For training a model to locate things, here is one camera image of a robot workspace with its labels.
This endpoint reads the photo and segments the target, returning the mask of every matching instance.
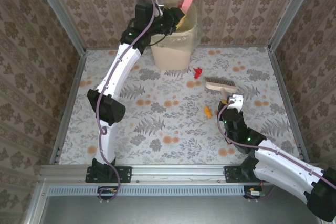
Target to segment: trash can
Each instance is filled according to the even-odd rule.
[[[166,8],[177,7],[179,0],[165,0]],[[181,70],[189,66],[190,55],[197,36],[197,9],[191,4],[185,21],[172,35],[151,46],[155,65],[160,70]],[[162,39],[163,35],[152,36],[151,43]]]

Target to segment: yellow object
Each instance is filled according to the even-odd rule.
[[[208,106],[205,106],[204,113],[208,116],[208,118],[210,118],[212,116],[211,115],[211,110],[209,109]]]

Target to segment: floor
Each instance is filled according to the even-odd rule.
[[[95,156],[98,128],[86,94],[101,82],[115,55],[113,50],[86,52],[60,164],[90,164]],[[195,80],[198,67],[203,72]],[[121,92],[127,112],[115,138],[117,164],[241,163],[245,156],[227,145],[217,128],[221,94],[207,89],[204,77],[233,80],[245,98],[248,127],[299,156],[266,48],[197,48],[181,71],[158,70],[147,49]]]

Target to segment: red toy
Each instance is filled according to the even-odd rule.
[[[202,69],[201,68],[194,68],[194,71],[195,71],[194,78],[197,79],[201,75]]]

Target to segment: brush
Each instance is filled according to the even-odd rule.
[[[227,99],[227,93],[235,93],[238,90],[238,87],[233,81],[216,77],[206,77],[205,81],[205,86],[208,89],[217,90],[222,93],[223,100]]]

